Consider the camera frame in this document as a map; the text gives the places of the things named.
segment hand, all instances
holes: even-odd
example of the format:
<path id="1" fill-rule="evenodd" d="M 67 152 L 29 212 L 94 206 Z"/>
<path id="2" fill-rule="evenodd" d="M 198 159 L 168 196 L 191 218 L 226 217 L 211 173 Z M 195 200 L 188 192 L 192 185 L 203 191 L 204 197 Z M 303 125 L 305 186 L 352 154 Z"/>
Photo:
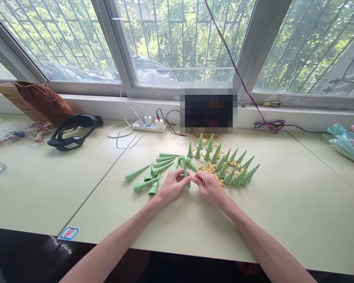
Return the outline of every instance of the hand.
<path id="1" fill-rule="evenodd" d="M 192 181 L 199 187 L 203 198 L 211 205 L 222 207 L 228 198 L 216 176 L 203 171 L 198 171 Z"/>
<path id="2" fill-rule="evenodd" d="M 182 168 L 170 171 L 156 196 L 160 197 L 165 203 L 178 196 L 183 186 L 187 185 L 192 179 L 190 172 L 187 172 L 188 176 L 184 178 Z"/>

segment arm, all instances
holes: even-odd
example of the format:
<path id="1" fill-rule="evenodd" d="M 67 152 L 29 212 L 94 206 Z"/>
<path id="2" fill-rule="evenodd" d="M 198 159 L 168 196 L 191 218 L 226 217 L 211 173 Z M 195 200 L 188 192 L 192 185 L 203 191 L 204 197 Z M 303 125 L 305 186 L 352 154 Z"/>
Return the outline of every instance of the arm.
<path id="1" fill-rule="evenodd" d="M 271 282 L 316 282 L 280 243 L 237 206 L 213 174 L 198 171 L 192 180 L 203 198 L 232 220 Z"/>
<path id="2" fill-rule="evenodd" d="M 182 169 L 170 171 L 160 191 L 137 214 L 87 253 L 60 283 L 104 282 L 148 223 L 190 182 L 190 174 L 183 178 L 182 173 Z"/>

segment pixelated screen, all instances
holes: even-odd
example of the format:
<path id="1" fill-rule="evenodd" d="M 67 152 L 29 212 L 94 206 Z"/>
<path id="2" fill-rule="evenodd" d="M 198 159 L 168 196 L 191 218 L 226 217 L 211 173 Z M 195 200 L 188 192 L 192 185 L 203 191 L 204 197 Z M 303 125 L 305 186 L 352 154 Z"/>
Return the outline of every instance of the pixelated screen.
<path id="1" fill-rule="evenodd" d="M 237 90 L 185 90 L 180 100 L 181 133 L 228 134 L 237 128 Z"/>

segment forearm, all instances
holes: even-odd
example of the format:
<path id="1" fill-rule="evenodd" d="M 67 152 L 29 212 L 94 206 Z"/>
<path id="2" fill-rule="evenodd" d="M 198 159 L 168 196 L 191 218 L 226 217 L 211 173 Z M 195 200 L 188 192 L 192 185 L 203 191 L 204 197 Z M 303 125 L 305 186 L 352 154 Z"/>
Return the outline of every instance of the forearm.
<path id="1" fill-rule="evenodd" d="M 95 246 L 60 282 L 104 282 L 131 244 L 164 206 L 165 203 L 155 196 Z"/>
<path id="2" fill-rule="evenodd" d="M 281 244 L 255 224 L 231 198 L 226 199 L 221 209 L 236 225 L 272 282 L 316 282 Z"/>

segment floor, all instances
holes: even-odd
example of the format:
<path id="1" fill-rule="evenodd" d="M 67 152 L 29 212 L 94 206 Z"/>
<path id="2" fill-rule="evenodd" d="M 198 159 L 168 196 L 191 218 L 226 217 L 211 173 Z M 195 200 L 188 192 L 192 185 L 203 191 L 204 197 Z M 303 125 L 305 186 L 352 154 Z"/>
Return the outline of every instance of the floor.
<path id="1" fill-rule="evenodd" d="M 58 282 L 94 244 L 0 229 L 0 283 Z M 310 271 L 319 283 L 354 282 L 354 276 Z M 245 276 L 238 263 L 129 249 L 105 282 L 270 282 L 261 271 Z"/>

